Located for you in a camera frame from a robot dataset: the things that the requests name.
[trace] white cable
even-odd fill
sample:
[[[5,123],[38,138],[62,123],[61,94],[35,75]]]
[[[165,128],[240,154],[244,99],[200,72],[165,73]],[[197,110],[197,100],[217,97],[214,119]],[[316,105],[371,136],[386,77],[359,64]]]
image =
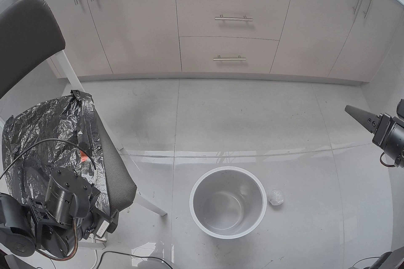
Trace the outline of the white cable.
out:
[[[91,266],[90,269],[94,269],[94,268],[96,267],[96,265],[97,265],[97,262],[98,262],[97,249],[94,250],[94,253],[95,253],[95,261],[94,261],[94,264]]]

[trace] garbage bag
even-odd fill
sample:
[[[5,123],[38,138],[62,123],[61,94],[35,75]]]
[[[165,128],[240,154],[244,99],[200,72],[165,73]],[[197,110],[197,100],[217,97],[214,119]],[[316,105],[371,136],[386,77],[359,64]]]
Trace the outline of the garbage bag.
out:
[[[8,190],[26,204],[29,198],[44,200],[51,171],[65,167],[94,183],[101,192],[96,206],[110,215],[104,156],[98,134],[94,102],[88,93],[73,90],[71,95],[45,101],[17,117],[11,116],[3,129],[3,169],[30,145],[48,138],[77,144],[93,157],[60,141],[43,142],[24,154],[6,173]]]

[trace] white chair leg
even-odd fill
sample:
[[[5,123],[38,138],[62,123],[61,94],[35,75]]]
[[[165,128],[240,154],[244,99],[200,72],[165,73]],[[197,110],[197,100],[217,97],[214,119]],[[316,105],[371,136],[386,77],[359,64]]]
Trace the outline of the white chair leg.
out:
[[[72,85],[74,90],[79,90],[79,91],[84,91],[83,85],[81,85],[76,73],[73,70],[73,67],[71,66],[66,53],[64,50],[61,50],[60,52],[56,53],[54,55],[56,57],[56,59],[58,60],[61,68],[63,69],[63,71],[65,72],[66,77],[68,78],[70,84]],[[118,138],[116,137],[115,133],[112,132],[112,130],[110,129],[110,127],[105,123],[103,117],[100,115],[101,118],[101,122],[104,124],[105,130],[107,131],[109,137],[112,140],[112,143],[114,144],[115,148],[117,150],[121,150],[123,149],[123,145],[120,143],[120,141],[118,140]]]
[[[144,198],[139,191],[136,192],[136,197],[134,198],[134,202],[147,208],[150,211],[153,211],[160,216],[167,215],[167,212],[163,211],[160,207],[155,206],[152,202]]]

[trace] tiled floor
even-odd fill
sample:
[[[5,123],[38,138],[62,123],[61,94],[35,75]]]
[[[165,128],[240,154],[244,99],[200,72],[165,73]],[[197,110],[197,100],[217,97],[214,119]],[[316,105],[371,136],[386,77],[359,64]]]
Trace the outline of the tiled floor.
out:
[[[390,250],[391,187],[381,150],[344,112],[346,104],[368,109],[359,87],[213,79],[83,86],[124,145],[139,190],[168,212],[162,218],[134,204],[121,213],[108,249],[164,256],[176,269],[347,269]],[[193,222],[189,194],[206,171],[228,163],[255,174],[266,190],[282,189],[285,203],[269,205],[247,236],[219,240]],[[89,268],[93,257],[80,251],[57,268]],[[133,266],[165,268],[109,254],[100,269]]]

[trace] chair backrest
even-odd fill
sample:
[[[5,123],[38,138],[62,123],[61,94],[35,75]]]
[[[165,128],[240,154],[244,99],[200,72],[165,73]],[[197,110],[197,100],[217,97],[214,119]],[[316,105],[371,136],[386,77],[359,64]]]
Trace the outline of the chair backrest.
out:
[[[43,0],[18,0],[0,14],[0,98],[65,40]]]

